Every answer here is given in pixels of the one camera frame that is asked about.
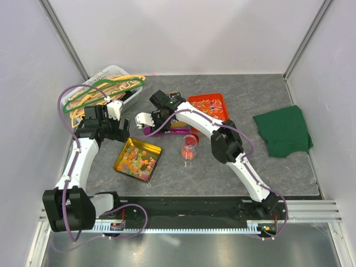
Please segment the purple plastic scoop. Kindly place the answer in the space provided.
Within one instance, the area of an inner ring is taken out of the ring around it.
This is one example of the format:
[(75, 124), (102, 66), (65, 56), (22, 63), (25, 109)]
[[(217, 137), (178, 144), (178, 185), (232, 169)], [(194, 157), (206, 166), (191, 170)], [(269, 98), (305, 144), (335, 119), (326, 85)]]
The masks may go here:
[[(145, 135), (149, 135), (153, 132), (150, 127), (145, 127), (143, 133)], [(188, 128), (170, 128), (163, 129), (162, 132), (155, 134), (155, 137), (164, 136), (164, 135), (188, 135), (190, 134), (190, 130)]]

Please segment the gold square tin star candies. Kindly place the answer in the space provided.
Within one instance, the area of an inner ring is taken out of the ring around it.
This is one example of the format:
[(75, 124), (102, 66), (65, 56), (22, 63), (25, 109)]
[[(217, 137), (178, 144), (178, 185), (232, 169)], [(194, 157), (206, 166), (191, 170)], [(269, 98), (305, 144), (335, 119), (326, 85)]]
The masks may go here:
[(161, 155), (161, 147), (129, 138), (116, 159), (113, 169), (127, 177), (149, 184)]

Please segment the clear plastic jar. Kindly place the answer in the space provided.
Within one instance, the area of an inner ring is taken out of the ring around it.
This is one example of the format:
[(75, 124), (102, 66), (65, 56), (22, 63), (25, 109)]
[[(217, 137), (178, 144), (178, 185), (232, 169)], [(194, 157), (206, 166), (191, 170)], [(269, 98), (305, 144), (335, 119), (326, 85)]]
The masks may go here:
[(184, 167), (188, 166), (188, 162), (193, 160), (197, 155), (197, 145), (195, 146), (187, 146), (184, 143), (184, 137), (181, 143), (181, 156), (184, 159)]

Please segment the red jar lid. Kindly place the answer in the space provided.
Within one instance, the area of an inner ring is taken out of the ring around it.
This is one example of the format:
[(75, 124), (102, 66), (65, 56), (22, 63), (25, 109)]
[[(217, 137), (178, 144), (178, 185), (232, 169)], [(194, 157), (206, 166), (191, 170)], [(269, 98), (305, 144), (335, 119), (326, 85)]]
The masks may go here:
[(195, 146), (199, 143), (199, 137), (196, 134), (189, 134), (184, 136), (184, 143), (187, 146)]

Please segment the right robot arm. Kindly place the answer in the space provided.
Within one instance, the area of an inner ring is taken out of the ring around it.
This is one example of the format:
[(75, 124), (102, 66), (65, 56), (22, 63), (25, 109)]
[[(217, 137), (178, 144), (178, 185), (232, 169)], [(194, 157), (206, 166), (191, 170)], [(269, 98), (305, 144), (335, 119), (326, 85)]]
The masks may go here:
[(222, 121), (213, 118), (195, 108), (180, 96), (170, 98), (162, 91), (156, 91), (150, 102), (156, 111), (150, 115), (152, 128), (156, 132), (168, 126), (172, 117), (176, 117), (210, 139), (211, 153), (220, 163), (226, 164), (246, 187), (254, 202), (256, 215), (261, 219), (269, 218), (278, 203), (278, 197), (263, 182), (248, 160), (243, 148), (242, 137), (232, 120)]

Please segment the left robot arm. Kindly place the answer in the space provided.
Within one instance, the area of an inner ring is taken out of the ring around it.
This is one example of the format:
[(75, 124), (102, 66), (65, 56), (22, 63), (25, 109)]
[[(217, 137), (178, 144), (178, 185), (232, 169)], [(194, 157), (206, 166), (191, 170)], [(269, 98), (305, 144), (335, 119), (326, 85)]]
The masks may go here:
[(51, 230), (54, 232), (91, 230), (97, 218), (105, 214), (118, 218), (122, 205), (115, 191), (86, 194), (88, 174), (105, 139), (126, 142), (130, 120), (120, 120), (123, 103), (87, 106), (74, 132), (72, 152), (62, 177), (52, 190), (43, 193), (42, 201)]

